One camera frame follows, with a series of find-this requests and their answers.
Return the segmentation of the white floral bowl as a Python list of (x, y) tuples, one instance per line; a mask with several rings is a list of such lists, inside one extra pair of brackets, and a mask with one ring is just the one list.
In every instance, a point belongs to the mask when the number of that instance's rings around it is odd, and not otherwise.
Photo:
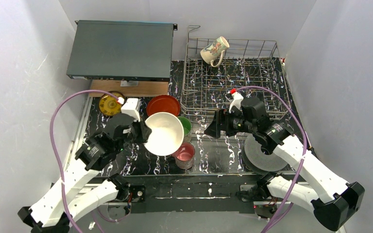
[(175, 153), (184, 140), (184, 128), (173, 114), (159, 112), (145, 120), (152, 132), (144, 147), (157, 156), (168, 156)]

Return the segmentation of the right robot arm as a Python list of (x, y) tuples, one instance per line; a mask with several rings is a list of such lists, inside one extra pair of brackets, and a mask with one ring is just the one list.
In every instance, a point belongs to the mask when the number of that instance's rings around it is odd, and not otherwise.
[(304, 146), (284, 123), (273, 121), (256, 97), (234, 98), (228, 109), (218, 109), (205, 134), (219, 138), (246, 133), (242, 159), (264, 177), (241, 191), (246, 200), (277, 197), (313, 213), (318, 222), (338, 231), (360, 208), (364, 187), (341, 178)]

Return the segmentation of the cream seahorse mug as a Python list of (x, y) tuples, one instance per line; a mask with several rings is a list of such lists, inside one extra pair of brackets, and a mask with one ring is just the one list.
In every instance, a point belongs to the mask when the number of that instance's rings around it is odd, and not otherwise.
[(226, 51), (230, 48), (228, 41), (220, 36), (200, 51), (201, 58), (212, 67), (218, 67)]

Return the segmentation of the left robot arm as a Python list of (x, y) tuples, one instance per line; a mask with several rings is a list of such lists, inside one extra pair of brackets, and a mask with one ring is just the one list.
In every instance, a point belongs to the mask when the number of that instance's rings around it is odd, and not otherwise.
[(126, 201), (130, 197), (130, 184), (114, 174), (101, 185), (80, 197), (77, 194), (114, 161), (125, 146), (147, 142), (152, 133), (145, 121), (127, 114), (117, 114), (108, 125), (92, 134), (77, 150), (61, 178), (32, 206), (18, 211), (20, 219), (33, 233), (67, 233), (70, 223), (111, 200)]

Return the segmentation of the red plate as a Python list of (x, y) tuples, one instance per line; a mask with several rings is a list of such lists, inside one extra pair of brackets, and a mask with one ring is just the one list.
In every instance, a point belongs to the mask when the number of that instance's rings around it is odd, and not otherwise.
[(146, 112), (148, 116), (159, 112), (166, 112), (174, 116), (179, 116), (180, 103), (176, 98), (170, 95), (156, 96), (148, 102)]

